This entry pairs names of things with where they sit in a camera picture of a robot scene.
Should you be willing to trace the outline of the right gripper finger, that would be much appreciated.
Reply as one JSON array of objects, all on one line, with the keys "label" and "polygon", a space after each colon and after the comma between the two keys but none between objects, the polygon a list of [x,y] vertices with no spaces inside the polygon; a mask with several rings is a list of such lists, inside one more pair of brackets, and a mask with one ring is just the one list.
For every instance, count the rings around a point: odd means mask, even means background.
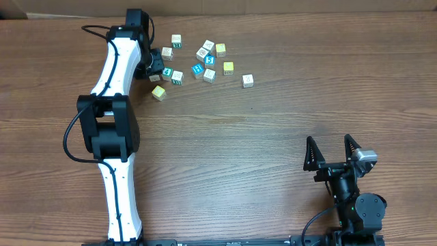
[{"label": "right gripper finger", "polygon": [[315,140],[312,138],[312,136],[308,136],[303,170],[309,172],[317,171],[321,168],[321,166],[325,164],[326,161],[322,153],[320,152]]},{"label": "right gripper finger", "polygon": [[361,146],[357,144],[354,138],[349,134],[346,134],[344,136],[344,144],[345,144],[346,160],[356,161],[358,157],[355,152],[357,149],[360,149]]}]

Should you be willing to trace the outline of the white block plain top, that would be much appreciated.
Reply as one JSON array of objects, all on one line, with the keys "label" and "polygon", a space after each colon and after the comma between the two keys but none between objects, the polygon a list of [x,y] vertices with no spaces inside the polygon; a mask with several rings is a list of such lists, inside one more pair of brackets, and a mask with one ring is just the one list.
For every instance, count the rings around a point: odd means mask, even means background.
[{"label": "white block plain top", "polygon": [[151,82],[160,81],[161,80],[161,76],[159,74],[151,75],[151,76],[149,76],[149,80]]}]

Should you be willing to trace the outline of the teal number four block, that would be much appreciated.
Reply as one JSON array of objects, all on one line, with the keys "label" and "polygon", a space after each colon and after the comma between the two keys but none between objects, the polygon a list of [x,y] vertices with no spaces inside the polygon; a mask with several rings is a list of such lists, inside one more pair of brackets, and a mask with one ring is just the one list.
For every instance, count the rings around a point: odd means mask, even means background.
[{"label": "teal number four block", "polygon": [[164,67],[162,72],[162,78],[166,81],[170,81],[173,74],[173,68]]}]

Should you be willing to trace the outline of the yellow top wooden block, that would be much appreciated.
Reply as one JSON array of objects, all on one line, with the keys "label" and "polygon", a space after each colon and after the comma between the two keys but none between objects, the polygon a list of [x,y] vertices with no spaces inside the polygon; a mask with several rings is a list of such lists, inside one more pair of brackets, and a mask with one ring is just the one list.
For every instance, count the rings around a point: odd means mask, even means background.
[{"label": "yellow top wooden block", "polygon": [[159,101],[163,101],[163,99],[166,97],[166,95],[167,95],[167,93],[166,93],[165,89],[159,85],[157,85],[152,90],[152,96]]}]

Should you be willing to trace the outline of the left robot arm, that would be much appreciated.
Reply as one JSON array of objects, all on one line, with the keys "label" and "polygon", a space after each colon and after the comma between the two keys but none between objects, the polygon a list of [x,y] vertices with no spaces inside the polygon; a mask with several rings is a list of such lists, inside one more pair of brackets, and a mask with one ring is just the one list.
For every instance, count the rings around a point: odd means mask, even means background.
[{"label": "left robot arm", "polygon": [[108,53],[102,74],[90,94],[79,96],[74,120],[104,182],[109,212],[104,245],[144,245],[133,177],[140,130],[129,92],[134,79],[159,79],[165,66],[151,47],[153,20],[141,9],[127,10],[125,23],[109,27],[103,38]]}]

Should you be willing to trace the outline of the white block red letter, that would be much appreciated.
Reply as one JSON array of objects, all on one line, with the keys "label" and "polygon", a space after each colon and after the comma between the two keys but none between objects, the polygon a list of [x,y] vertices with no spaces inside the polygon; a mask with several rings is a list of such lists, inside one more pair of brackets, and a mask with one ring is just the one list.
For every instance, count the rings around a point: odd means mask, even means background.
[{"label": "white block red letter", "polygon": [[173,60],[173,49],[169,47],[162,47],[161,56],[163,60]]}]

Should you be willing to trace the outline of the block with green R side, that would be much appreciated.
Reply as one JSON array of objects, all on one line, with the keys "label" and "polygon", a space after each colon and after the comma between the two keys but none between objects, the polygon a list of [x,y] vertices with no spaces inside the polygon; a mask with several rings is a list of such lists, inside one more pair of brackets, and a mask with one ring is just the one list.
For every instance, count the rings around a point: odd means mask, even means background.
[{"label": "block with green R side", "polygon": [[171,36],[171,43],[174,49],[182,48],[182,36],[180,34],[173,34]]}]

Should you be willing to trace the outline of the blue letter H block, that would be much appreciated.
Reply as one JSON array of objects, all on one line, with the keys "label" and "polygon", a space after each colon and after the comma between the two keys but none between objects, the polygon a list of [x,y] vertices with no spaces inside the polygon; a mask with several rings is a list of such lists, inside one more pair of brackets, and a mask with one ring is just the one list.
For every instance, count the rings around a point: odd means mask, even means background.
[{"label": "blue letter H block", "polygon": [[201,64],[195,64],[192,66],[191,71],[196,79],[203,79],[205,69]]}]

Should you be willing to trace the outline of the white block picture top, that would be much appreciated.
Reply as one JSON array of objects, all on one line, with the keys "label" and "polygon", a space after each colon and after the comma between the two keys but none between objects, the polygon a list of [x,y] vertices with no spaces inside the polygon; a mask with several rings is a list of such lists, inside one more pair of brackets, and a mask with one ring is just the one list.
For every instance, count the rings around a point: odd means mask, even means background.
[{"label": "white block picture top", "polygon": [[197,52],[196,52],[196,58],[200,61],[200,62],[204,62],[206,56],[209,55],[209,51],[203,47],[201,47]]}]

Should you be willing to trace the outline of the white block blue P side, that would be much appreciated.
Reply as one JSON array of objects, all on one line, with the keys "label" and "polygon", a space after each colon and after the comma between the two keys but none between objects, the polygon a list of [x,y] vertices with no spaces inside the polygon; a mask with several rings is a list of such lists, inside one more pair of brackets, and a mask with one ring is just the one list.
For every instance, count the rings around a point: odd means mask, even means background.
[{"label": "white block blue P side", "polygon": [[203,80],[208,83],[214,83],[216,79],[216,72],[207,68],[203,74]]}]

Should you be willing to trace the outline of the white block tilted upper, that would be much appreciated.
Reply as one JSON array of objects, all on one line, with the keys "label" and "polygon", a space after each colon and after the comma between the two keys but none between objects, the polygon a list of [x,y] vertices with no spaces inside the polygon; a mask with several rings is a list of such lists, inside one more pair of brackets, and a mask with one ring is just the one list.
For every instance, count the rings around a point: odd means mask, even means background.
[{"label": "white block tilted upper", "polygon": [[215,50],[215,43],[213,43],[212,41],[206,40],[202,47],[205,50],[207,50],[209,54],[211,54]]}]

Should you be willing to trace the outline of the yellow block upper right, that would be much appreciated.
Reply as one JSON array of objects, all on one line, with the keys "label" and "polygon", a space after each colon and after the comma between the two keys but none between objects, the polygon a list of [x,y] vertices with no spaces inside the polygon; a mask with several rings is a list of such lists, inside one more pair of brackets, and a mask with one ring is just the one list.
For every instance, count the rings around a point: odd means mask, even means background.
[{"label": "yellow block upper right", "polygon": [[217,57],[225,57],[226,56],[225,44],[216,44],[216,56]]}]

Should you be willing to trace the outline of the yellow block right middle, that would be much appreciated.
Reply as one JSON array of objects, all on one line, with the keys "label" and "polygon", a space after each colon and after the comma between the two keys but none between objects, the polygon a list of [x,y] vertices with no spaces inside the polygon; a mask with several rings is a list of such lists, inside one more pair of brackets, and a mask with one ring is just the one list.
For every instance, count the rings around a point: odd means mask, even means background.
[{"label": "yellow block right middle", "polygon": [[223,74],[230,76],[234,74],[234,63],[232,61],[225,61],[223,63]]}]

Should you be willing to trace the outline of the white block far right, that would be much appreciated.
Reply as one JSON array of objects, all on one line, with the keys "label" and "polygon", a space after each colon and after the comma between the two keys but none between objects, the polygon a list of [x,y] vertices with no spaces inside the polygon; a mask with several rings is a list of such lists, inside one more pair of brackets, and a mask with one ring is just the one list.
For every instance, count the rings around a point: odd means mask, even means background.
[{"label": "white block far right", "polygon": [[253,75],[251,75],[251,74],[243,75],[242,76],[242,84],[243,84],[243,88],[253,87],[254,86]]}]

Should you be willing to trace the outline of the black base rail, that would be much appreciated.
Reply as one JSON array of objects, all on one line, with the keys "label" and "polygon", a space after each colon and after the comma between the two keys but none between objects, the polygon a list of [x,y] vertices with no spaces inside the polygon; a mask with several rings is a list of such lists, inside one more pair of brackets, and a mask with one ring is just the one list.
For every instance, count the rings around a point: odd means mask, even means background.
[{"label": "black base rail", "polygon": [[325,246],[335,245],[324,236],[306,236],[302,244],[300,236],[291,236],[284,239],[253,239],[253,240],[230,240],[230,241],[181,241],[171,240],[144,240],[137,242],[125,242],[124,245],[142,246]]}]

